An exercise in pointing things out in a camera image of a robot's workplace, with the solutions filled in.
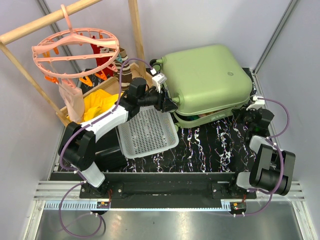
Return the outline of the green hard-shell suitcase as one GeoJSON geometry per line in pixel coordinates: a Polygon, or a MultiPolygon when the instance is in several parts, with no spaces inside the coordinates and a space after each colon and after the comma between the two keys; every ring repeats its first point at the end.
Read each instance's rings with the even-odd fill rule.
{"type": "Polygon", "coordinates": [[[181,129],[227,118],[249,102],[252,80],[225,45],[173,52],[150,64],[167,78],[164,85],[177,104],[173,115],[181,129]]]}

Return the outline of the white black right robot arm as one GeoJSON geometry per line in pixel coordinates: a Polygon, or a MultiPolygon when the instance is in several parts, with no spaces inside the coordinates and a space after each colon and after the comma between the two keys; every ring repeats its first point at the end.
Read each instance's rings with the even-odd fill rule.
{"type": "Polygon", "coordinates": [[[245,142],[256,153],[249,172],[239,172],[227,185],[228,195],[239,198],[245,190],[285,196],[290,191],[296,155],[282,150],[271,142],[268,127],[274,114],[264,108],[237,110],[235,120],[247,127],[245,142]]]}

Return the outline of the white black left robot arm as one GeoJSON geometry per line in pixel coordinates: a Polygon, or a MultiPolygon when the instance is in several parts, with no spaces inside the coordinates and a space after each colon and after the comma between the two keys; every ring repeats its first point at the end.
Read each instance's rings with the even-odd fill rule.
{"type": "Polygon", "coordinates": [[[171,113],[178,109],[164,86],[146,89],[144,78],[136,77],[115,104],[99,116],[80,124],[70,122],[64,132],[58,154],[61,163],[90,184],[97,198],[108,193],[106,177],[95,160],[97,142],[118,129],[118,140],[128,159],[142,158],[167,151],[179,143],[171,113]]]}

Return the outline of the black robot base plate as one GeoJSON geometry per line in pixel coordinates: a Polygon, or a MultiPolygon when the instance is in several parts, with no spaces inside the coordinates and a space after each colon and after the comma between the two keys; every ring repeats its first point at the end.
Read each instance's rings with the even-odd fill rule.
{"type": "Polygon", "coordinates": [[[111,172],[100,187],[85,183],[74,193],[92,211],[229,211],[229,201],[258,199],[236,186],[235,173],[218,172],[111,172]]]}

